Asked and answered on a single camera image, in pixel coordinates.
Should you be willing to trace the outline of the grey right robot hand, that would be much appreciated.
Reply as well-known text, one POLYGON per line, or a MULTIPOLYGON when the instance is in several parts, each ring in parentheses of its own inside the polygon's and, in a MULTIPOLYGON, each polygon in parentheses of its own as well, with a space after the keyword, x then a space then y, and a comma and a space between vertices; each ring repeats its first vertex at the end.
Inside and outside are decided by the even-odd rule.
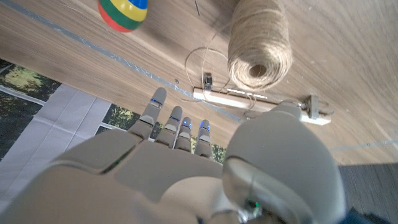
POLYGON ((339 223, 345 192, 333 156, 283 101, 241 124, 223 163, 202 121, 176 106, 149 140, 159 88, 127 131, 105 131, 48 163, 1 213, 2 223, 339 223))

